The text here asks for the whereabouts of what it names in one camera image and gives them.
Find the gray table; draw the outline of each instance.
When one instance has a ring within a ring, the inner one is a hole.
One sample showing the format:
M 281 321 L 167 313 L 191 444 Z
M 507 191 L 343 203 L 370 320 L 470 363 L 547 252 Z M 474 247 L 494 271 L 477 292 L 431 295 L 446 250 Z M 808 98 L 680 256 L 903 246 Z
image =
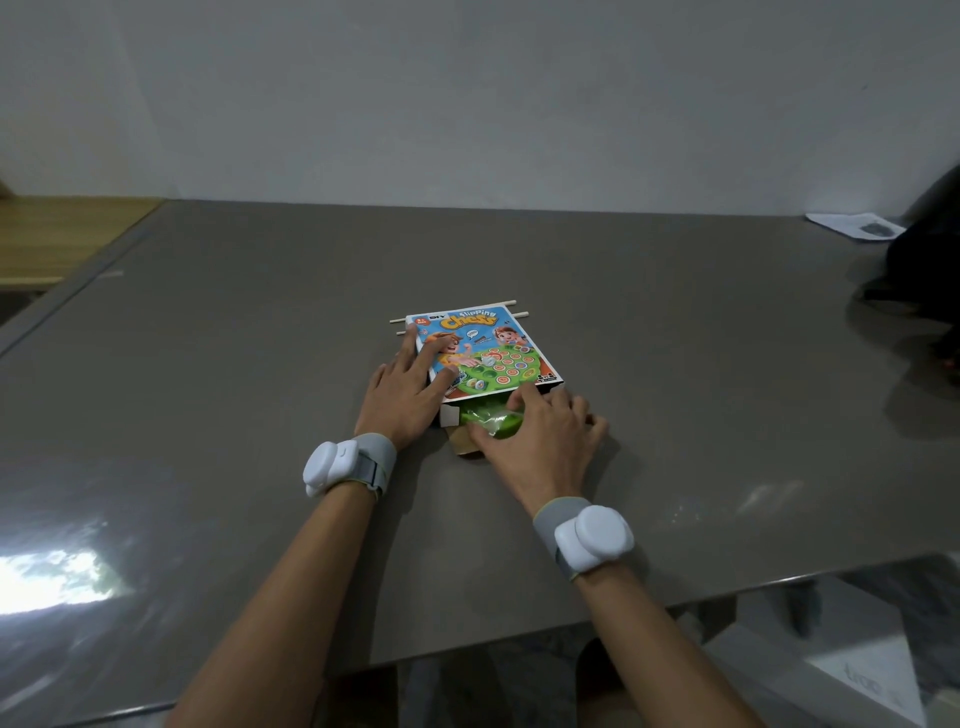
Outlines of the gray table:
M 944 327 L 852 303 L 881 256 L 795 219 L 164 205 L 5 331 L 0 555 L 95 554 L 111 572 L 84 589 L 116 596 L 0 617 L 0 722 L 177 699 L 409 312 L 531 311 L 612 423 L 589 488 L 666 602 L 959 547 L 960 402 L 925 353 Z M 434 430 L 377 510 L 330 670 L 586 617 L 488 464 Z

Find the cartoon boy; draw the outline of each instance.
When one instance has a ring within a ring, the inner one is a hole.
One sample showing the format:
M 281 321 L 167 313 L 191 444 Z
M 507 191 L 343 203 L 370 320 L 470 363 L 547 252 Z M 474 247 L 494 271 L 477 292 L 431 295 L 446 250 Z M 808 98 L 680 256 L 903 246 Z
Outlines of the cartoon boy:
M 460 342 L 463 341 L 463 338 L 457 336 L 455 333 L 431 333 L 429 336 L 424 339 L 424 344 L 429 344 L 434 339 L 439 339 L 445 336 L 449 339 L 449 342 L 445 347 L 440 349 L 440 353 L 437 354 L 437 361 L 443 364 L 445 367 L 448 366 L 464 366 L 464 367 L 475 367 L 480 363 L 479 359 L 474 359 L 470 352 L 473 347 L 467 343 L 464 344 L 464 349 L 466 354 L 457 353 L 460 350 Z
M 497 327 L 493 330 L 493 335 L 496 336 L 496 342 L 502 347 L 508 344 L 519 347 L 530 346 L 527 344 L 527 340 L 520 336 L 513 327 Z

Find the game box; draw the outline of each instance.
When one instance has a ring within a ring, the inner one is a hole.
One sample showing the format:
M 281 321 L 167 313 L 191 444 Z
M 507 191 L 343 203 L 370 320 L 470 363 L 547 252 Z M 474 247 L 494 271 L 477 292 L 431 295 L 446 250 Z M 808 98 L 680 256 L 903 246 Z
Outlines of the game box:
M 544 388 L 563 381 L 504 303 L 414 314 L 406 322 L 417 325 L 417 351 L 452 334 L 430 370 L 431 381 L 443 367 L 460 370 L 444 402 L 509 392 L 525 381 Z

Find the forearm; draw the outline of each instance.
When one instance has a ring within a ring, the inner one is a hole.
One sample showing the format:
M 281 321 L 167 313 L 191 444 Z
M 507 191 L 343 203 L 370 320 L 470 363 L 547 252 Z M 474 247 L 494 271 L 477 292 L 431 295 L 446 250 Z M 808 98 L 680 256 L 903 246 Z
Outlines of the forearm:
M 627 692 L 651 726 L 762 726 L 726 678 L 688 640 L 628 567 L 613 562 L 578 576 Z
M 375 503 L 333 488 L 194 678 L 169 726 L 306 726 Z

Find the gray wrist strap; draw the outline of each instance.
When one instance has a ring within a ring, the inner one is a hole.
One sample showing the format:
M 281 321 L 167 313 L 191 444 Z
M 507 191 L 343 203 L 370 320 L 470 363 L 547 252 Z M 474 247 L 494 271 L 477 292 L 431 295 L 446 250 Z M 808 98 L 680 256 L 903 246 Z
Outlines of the gray wrist strap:
M 556 562 L 568 579 L 576 576 L 577 572 L 570 568 L 570 565 L 564 559 L 564 555 L 560 553 L 560 549 L 557 548 L 557 539 L 553 533 L 557 530 L 558 525 L 566 523 L 570 519 L 575 519 L 584 508 L 590 505 L 592 505 L 590 501 L 584 497 L 558 497 L 544 505 L 534 516 L 534 530 L 537 531 L 537 535 L 540 536 L 540 540 L 543 541 L 543 545 L 549 551 L 550 558 Z
M 378 466 L 373 475 L 373 486 L 382 496 L 387 492 L 387 483 L 394 471 L 394 463 L 396 462 L 394 444 L 390 442 L 389 437 L 384 437 L 376 432 L 357 435 L 353 439 L 356 440 L 357 449 Z

